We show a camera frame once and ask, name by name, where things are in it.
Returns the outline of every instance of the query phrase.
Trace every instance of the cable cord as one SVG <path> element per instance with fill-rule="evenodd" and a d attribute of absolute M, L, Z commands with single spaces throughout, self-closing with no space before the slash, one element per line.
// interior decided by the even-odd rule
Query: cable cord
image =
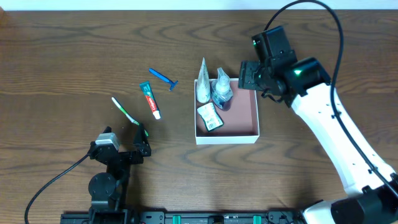
<path fill-rule="evenodd" d="M 320 1 L 316 1 L 316 0 L 298 0 L 298 1 L 294 1 L 294 2 L 292 2 L 290 4 L 287 4 L 282 9 L 279 9 L 279 11 L 277 11 L 274 14 L 274 16 L 272 16 L 270 21 L 267 23 L 266 28 L 264 29 L 264 31 L 269 28 L 269 26 L 271 25 L 272 21 L 282 11 L 284 11 L 285 9 L 287 9 L 290 6 L 293 6 L 295 4 L 300 4 L 300 3 L 303 3 L 303 2 L 312 2 L 312 3 L 318 4 L 318 5 L 321 5 L 322 7 L 324 7 L 331 14 L 331 16 L 334 18 L 334 20 L 336 22 L 336 25 L 337 25 L 337 29 L 338 29 L 338 33 L 339 33 L 339 37 L 340 37 L 340 46 L 339 46 L 339 50 L 338 50 L 338 56 L 337 56 L 335 71 L 333 72 L 333 78 L 332 78 L 331 85 L 330 85 L 330 102 L 331 102 L 331 107 L 333 109 L 335 117 L 336 117 L 338 123 L 340 124 L 342 130 L 347 135 L 347 138 L 353 144 L 355 149 L 358 151 L 359 155 L 361 155 L 361 157 L 363 158 L 365 163 L 370 167 L 371 171 L 373 171 L 377 175 L 377 177 L 380 178 L 380 180 L 386 185 L 386 187 L 392 192 L 392 194 L 394 194 L 394 196 L 396 198 L 398 198 L 398 192 L 391 186 L 391 184 L 386 180 L 386 178 L 384 178 L 383 175 L 380 174 L 380 172 L 378 171 L 377 167 L 375 167 L 372 164 L 372 162 L 368 159 L 368 157 L 365 155 L 365 153 L 362 151 L 362 149 L 358 146 L 358 144 L 356 143 L 356 141 L 354 140 L 352 135 L 349 133 L 347 127 L 344 125 L 344 122 L 341 120 L 340 114 L 339 114 L 339 112 L 337 110 L 336 103 L 335 103 L 335 94 L 334 93 L 335 93 L 338 69 L 340 67 L 341 57 L 343 56 L 344 37 L 343 37 L 343 28 L 341 28 L 341 24 L 340 24 L 340 21 L 338 19 L 338 16 L 336 15 L 336 13 L 329 6 L 327 6 L 325 3 L 322 3 Z"/>
<path fill-rule="evenodd" d="M 52 180 L 50 180 L 48 183 L 46 183 L 30 200 L 29 204 L 27 204 L 26 206 L 26 210 L 25 210 L 25 224 L 29 224 L 29 220 L 27 218 L 28 214 L 29 214 L 29 209 L 30 206 L 32 206 L 33 202 L 35 201 L 35 199 L 37 198 L 37 196 L 40 195 L 40 193 L 43 192 L 44 189 L 46 189 L 50 184 L 54 183 L 56 180 L 58 180 L 59 178 L 61 178 L 63 175 L 67 174 L 69 171 L 71 171 L 73 168 L 75 168 L 77 165 L 79 165 L 81 162 L 83 162 L 89 155 L 85 155 L 83 156 L 83 158 L 81 158 L 79 161 L 77 161 L 74 165 L 72 165 L 71 167 L 69 167 L 67 170 L 63 171 L 61 174 L 59 174 L 58 176 L 54 177 Z"/>

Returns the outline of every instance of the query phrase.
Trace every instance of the green led light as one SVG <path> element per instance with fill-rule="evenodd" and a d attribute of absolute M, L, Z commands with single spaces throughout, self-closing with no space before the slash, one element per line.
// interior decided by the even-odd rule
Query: green led light
<path fill-rule="evenodd" d="M 296 76 L 299 76 L 301 72 L 302 72 L 301 70 L 294 70 L 294 73 L 296 74 Z"/>

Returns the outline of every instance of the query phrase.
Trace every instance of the blue razor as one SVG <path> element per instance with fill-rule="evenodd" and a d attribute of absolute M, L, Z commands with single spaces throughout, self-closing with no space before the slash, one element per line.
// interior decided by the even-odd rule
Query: blue razor
<path fill-rule="evenodd" d="M 163 80 L 164 82 L 170 84 L 170 89 L 169 91 L 172 91 L 174 89 L 174 87 L 176 86 L 176 84 L 178 83 L 178 80 L 173 82 L 172 80 L 170 80 L 169 78 L 167 78 L 166 76 L 160 74 L 159 72 L 156 72 L 153 68 L 149 69 L 149 72 L 151 72 L 154 76 L 156 76 L 157 78 Z"/>

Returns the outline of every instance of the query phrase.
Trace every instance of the razor head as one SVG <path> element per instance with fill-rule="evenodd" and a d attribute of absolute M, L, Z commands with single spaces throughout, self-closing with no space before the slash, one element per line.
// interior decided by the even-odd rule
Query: razor head
<path fill-rule="evenodd" d="M 169 89 L 169 91 L 172 91 L 172 90 L 174 89 L 174 87 L 176 86 L 177 83 L 178 83 L 178 80 L 175 81 L 175 82 L 172 82 L 172 83 L 170 84 L 170 89 Z"/>

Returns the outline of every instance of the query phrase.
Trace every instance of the clear plastic bottle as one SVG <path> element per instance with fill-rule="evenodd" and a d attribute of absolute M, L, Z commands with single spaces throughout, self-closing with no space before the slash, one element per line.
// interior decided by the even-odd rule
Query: clear plastic bottle
<path fill-rule="evenodd" d="M 232 89 L 229 85 L 229 77 L 222 68 L 217 68 L 218 79 L 211 83 L 211 99 L 213 103 L 223 111 L 231 108 Z"/>

